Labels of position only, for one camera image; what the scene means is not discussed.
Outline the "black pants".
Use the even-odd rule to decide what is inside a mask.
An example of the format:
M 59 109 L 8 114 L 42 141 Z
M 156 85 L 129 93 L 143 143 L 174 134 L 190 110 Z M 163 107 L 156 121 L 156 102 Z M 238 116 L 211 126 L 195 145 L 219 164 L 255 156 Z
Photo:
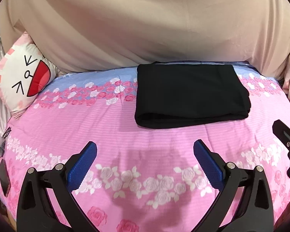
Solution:
M 243 120 L 249 92 L 231 64 L 141 64 L 135 121 L 151 129 Z

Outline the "white cat face pillow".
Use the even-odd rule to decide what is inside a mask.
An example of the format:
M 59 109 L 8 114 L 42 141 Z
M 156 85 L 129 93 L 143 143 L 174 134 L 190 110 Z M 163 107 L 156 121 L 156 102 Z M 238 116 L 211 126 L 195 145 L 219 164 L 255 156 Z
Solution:
M 15 118 L 20 117 L 58 75 L 27 32 L 0 61 L 0 98 Z

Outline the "pink floral bed sheet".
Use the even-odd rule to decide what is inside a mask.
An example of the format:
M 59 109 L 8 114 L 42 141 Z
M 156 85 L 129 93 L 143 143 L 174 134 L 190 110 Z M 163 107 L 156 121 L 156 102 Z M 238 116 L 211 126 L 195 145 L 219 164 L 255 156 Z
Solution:
M 2 202 L 15 215 L 28 168 L 52 169 L 93 141 L 97 158 L 73 195 L 99 230 L 191 231 L 218 193 L 193 154 L 201 139 L 239 168 L 264 168 L 278 218 L 290 201 L 290 161 L 272 124 L 290 125 L 290 102 L 274 78 L 245 63 L 233 67 L 249 91 L 248 118 L 159 130 L 135 122 L 136 68 L 56 78 L 8 123 L 2 159 L 10 190 L 0 186 Z

